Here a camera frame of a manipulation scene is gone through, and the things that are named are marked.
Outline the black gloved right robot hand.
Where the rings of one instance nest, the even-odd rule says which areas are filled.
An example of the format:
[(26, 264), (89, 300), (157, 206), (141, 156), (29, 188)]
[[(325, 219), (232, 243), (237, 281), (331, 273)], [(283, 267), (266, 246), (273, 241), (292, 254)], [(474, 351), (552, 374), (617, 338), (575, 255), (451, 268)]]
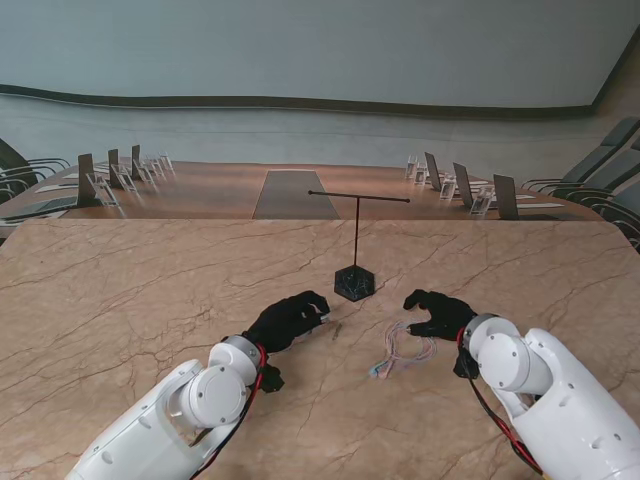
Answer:
[(426, 310), (430, 319), (412, 323), (407, 332), (416, 337), (440, 338), (455, 341), (477, 313), (464, 301), (436, 291), (414, 290), (404, 301), (407, 311), (419, 308)]

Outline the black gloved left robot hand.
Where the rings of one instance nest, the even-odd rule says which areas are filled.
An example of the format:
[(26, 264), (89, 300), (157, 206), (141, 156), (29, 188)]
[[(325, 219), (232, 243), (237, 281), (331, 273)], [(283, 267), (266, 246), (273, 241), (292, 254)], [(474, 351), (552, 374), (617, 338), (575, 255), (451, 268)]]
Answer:
[(325, 297), (311, 290), (304, 291), (267, 307), (242, 336), (262, 346), (268, 354), (278, 353), (320, 326), (329, 313)]

